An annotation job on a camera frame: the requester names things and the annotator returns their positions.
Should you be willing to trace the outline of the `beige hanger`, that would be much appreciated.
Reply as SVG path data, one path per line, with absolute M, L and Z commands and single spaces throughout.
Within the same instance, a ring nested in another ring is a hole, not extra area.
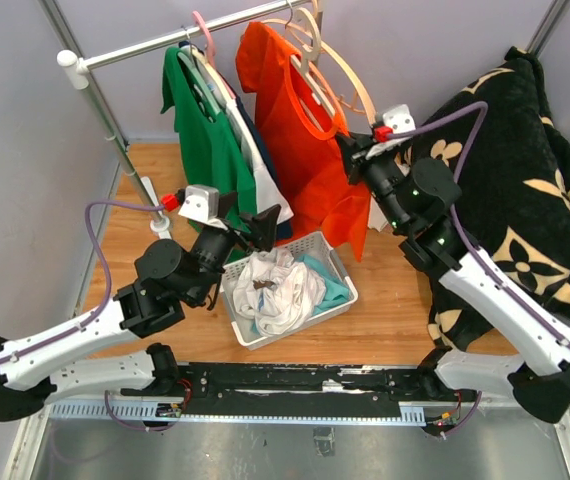
M 322 53 L 322 8 L 320 1 L 312 1 L 311 4 L 312 11 L 309 11 L 305 7 L 294 7 L 291 1 L 287 1 L 290 17 L 285 23 L 285 29 L 292 29 L 292 24 L 296 24 L 295 29 L 306 34 L 310 40 L 308 44 L 301 41 L 300 55 L 292 56 L 291 64 L 309 87 L 315 103 L 321 106 L 331 119 L 344 120 L 342 108 L 338 106 L 338 101 L 332 96 L 329 85 L 317 68 Z

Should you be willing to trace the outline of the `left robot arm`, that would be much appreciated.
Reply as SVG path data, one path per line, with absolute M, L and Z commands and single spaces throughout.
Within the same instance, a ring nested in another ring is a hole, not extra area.
M 190 249 L 172 239 L 153 242 L 135 263 L 135 280 L 106 289 L 92 310 L 20 340 L 0 336 L 0 422 L 29 417 L 46 404 L 93 390 L 119 389 L 165 396 L 178 386 L 170 347 L 155 344 L 122 359 L 93 353 L 162 332 L 185 317 L 185 308 L 213 309 L 224 266 L 236 248 L 269 251 L 281 207 L 243 212 L 242 228 L 227 219 L 237 193 L 189 185 L 161 198 L 149 212 L 177 212 L 200 227 Z

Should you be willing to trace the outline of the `teal t shirt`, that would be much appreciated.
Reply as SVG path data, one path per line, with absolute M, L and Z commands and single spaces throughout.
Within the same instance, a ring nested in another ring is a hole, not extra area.
M 326 294 L 322 302 L 315 308 L 313 316 L 325 313 L 328 310 L 338 307 L 349 301 L 349 289 L 335 276 L 333 276 L 318 259 L 307 254 L 301 255 L 299 257 L 294 257 L 294 259 L 301 261 L 307 266 L 311 267 L 325 281 Z

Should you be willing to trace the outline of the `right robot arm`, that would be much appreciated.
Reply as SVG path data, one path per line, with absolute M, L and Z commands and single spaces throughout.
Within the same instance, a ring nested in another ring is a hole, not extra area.
M 338 134 L 352 185 L 367 187 L 407 261 L 481 314 L 517 350 L 512 356 L 435 348 L 419 366 L 418 387 L 431 400 L 470 390 L 514 400 L 533 417 L 559 422 L 570 407 L 570 327 L 544 310 L 466 235 L 451 207 L 461 195 L 440 160 L 418 160 L 403 173 L 387 152 L 368 154 L 367 135 Z

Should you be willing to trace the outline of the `orange t shirt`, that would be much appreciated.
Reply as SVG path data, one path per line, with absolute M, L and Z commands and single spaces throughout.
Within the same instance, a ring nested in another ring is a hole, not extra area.
M 370 194 L 348 183 L 335 135 L 348 132 L 329 116 L 292 64 L 300 52 L 276 30 L 251 22 L 236 54 L 241 88 L 255 96 L 255 125 L 271 154 L 280 191 L 294 216 L 296 238 L 322 231 L 330 245 L 351 246 L 361 260 Z

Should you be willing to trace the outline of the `white and pink shirt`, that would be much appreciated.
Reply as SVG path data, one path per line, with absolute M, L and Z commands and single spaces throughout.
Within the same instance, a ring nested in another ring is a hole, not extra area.
M 326 294 L 324 279 L 284 248 L 255 252 L 232 290 L 235 313 L 252 320 L 263 336 L 302 326 Z

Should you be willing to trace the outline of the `cream hanger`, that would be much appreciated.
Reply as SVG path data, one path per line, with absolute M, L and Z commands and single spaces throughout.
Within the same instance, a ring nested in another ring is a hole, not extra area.
M 351 66 L 325 42 L 322 42 L 321 52 L 328 55 L 336 63 L 354 88 L 351 100 L 346 100 L 344 96 L 338 97 L 340 105 L 353 113 L 363 115 L 369 125 L 373 125 L 376 122 L 376 109 L 363 82 Z

